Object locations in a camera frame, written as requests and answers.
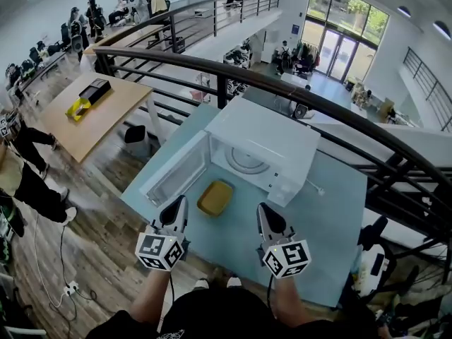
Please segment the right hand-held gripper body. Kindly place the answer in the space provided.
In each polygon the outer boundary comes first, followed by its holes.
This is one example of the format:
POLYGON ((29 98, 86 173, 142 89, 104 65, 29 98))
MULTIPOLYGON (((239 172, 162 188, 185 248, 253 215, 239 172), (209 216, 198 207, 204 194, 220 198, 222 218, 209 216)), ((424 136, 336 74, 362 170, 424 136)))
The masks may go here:
POLYGON ((307 240, 300 239, 297 233, 272 238, 264 234, 260 236, 261 245, 256 250, 259 263, 274 278, 299 275, 311 263, 307 240))

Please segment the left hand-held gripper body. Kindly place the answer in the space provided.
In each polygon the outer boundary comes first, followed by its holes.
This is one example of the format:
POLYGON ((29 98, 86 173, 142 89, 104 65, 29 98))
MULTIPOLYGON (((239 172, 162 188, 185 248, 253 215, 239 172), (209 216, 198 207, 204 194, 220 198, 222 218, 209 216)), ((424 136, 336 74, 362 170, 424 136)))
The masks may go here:
POLYGON ((179 261, 186 259, 190 241, 184 230, 185 227, 147 226, 139 233, 135 255, 146 268, 172 270, 179 261))

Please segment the yellow rectangular dish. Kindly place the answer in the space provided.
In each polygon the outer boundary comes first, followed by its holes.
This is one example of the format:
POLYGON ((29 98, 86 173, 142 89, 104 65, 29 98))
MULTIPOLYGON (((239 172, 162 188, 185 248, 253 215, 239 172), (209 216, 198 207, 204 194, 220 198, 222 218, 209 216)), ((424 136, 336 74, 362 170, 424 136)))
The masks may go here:
POLYGON ((220 180, 213 181, 197 201, 198 209, 210 217, 219 217, 232 199, 233 188, 220 180))

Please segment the white microwave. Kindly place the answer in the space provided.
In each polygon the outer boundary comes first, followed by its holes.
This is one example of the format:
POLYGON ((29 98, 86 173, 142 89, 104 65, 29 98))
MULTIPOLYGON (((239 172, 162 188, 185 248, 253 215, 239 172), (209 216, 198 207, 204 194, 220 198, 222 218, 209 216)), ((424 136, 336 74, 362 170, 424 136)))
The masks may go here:
POLYGON ((184 194, 216 165, 264 190, 269 201, 285 207, 304 186, 319 140, 319 133, 299 122, 235 98, 153 174, 140 193, 160 207, 171 197, 184 194), (270 168, 257 175, 235 172, 225 159, 225 149, 230 147, 270 168))

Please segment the person's right forearm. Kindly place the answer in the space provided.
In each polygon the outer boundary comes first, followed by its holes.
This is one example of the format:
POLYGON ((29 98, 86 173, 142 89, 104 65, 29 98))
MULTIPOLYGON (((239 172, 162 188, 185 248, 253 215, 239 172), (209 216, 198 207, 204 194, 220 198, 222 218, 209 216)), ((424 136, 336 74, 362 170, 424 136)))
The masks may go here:
POLYGON ((293 277, 275 282, 275 314, 286 326, 296 328, 313 321, 299 298, 293 277))

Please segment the person's left forearm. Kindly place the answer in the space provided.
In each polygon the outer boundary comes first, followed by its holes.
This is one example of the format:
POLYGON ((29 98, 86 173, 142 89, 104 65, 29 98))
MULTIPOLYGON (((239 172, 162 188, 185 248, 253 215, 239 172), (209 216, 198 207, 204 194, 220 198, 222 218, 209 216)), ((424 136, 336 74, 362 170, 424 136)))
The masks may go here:
POLYGON ((169 282, 169 271, 151 270, 131 305, 131 317, 137 322, 158 326, 169 282))

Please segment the light blue table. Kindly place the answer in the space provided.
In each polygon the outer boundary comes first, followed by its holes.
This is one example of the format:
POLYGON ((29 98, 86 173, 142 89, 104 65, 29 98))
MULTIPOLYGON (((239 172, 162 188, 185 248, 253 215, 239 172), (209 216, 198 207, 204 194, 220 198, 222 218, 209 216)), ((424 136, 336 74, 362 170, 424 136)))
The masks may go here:
MULTIPOLYGON (((121 195, 121 199, 148 221, 157 219, 157 208, 140 188, 183 145, 218 114, 202 105, 187 118, 154 154, 121 195)), ((339 300, 356 257, 366 196, 366 177, 347 165, 317 153, 308 182, 278 213, 300 237, 307 240, 311 263, 296 276, 302 299, 327 307, 339 300)), ((189 251, 254 282, 266 285, 270 273, 261 267, 257 248, 261 243, 256 209, 265 200, 262 190, 216 166, 186 192, 189 219, 185 230, 189 251), (220 179, 233 186, 232 200, 218 218, 209 218, 197 208, 197 200, 208 185, 220 179)))

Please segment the white and black bicycle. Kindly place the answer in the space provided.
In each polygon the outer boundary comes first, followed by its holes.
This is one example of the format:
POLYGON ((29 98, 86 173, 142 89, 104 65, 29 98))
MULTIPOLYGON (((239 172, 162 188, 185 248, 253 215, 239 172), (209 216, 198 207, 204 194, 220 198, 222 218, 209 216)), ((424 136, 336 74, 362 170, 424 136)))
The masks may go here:
POLYGON ((416 257, 436 266, 446 262, 448 246, 416 233, 384 216, 364 213, 357 243, 357 257, 351 269, 351 289, 364 303, 382 292, 402 287, 388 281, 402 260, 416 257))

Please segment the black and white bin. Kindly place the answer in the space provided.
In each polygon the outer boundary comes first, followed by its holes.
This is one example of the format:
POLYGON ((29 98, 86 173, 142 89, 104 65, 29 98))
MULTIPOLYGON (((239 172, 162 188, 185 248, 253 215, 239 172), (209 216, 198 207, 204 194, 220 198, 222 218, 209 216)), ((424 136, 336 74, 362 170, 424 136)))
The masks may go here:
POLYGON ((144 125, 129 127, 124 136, 124 142, 130 151, 149 151, 148 139, 148 132, 144 125))

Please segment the curved black metal railing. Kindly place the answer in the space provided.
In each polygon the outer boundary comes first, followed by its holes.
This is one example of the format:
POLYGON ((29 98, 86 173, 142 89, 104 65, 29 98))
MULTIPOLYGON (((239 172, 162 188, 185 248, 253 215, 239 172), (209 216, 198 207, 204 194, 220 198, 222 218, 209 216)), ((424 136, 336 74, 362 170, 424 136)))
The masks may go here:
POLYGON ((238 81, 312 108, 335 119, 340 126, 367 137, 372 145, 379 144, 389 149, 391 156, 382 159, 367 148, 359 147, 350 139, 317 129, 321 137, 328 142, 365 159, 364 164, 355 164, 353 167, 368 177, 366 196, 368 209, 425 235, 423 244, 409 249, 408 254, 425 251, 437 244, 446 245, 448 252, 452 252, 452 166, 434 166, 414 148, 368 119, 303 88, 227 64, 147 49, 98 47, 94 52, 100 60, 102 72, 107 75, 123 71, 139 77, 156 78, 159 81, 197 89, 216 96, 220 109, 235 99, 227 91, 227 82, 238 81), (169 64, 213 74, 217 78, 218 86, 204 88, 199 84, 152 71, 116 66, 108 62, 109 57, 142 59, 144 62, 169 64))

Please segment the yellow open box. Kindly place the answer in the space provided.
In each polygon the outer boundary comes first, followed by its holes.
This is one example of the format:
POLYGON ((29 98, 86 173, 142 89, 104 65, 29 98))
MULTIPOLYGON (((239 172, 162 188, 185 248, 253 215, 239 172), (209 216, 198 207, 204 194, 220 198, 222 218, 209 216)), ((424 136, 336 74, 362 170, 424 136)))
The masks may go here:
POLYGON ((79 121, 87 114, 91 106, 88 99, 80 97, 67 109, 65 115, 72 121, 79 121))

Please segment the white metal rack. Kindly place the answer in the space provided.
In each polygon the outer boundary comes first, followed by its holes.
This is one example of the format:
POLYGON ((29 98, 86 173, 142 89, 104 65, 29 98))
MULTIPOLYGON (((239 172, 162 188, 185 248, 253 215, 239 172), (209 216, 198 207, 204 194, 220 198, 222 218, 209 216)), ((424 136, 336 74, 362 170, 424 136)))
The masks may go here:
POLYGON ((0 334, 5 339, 47 339, 47 332, 42 329, 0 327, 0 334))

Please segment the clothes rack with garments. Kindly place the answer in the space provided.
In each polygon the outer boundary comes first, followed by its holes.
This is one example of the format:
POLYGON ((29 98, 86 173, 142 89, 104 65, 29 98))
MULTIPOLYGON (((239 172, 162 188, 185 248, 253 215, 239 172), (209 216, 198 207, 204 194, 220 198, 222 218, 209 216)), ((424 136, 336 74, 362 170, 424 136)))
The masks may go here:
POLYGON ((292 70, 295 74, 311 74, 320 64, 320 53, 316 45, 300 42, 292 55, 292 70))

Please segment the long wooden desk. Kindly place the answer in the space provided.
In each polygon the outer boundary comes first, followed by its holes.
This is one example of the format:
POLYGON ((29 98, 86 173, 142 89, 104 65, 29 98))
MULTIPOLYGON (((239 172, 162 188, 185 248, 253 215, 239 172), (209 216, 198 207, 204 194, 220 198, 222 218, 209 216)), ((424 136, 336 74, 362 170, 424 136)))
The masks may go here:
POLYGON ((84 51, 84 55, 95 55, 94 48, 97 47, 133 47, 144 40, 148 40, 152 35, 161 35, 164 25, 147 25, 137 31, 132 32, 133 26, 124 26, 116 32, 104 37, 99 42, 89 46, 84 51))

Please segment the black balcony railing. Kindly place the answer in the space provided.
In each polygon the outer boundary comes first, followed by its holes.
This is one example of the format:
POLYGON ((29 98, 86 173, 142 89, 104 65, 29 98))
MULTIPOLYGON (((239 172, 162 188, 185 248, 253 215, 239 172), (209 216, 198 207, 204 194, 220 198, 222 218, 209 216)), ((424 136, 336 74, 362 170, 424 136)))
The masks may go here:
POLYGON ((423 127, 452 133, 452 96, 411 47, 408 47, 399 74, 423 127))

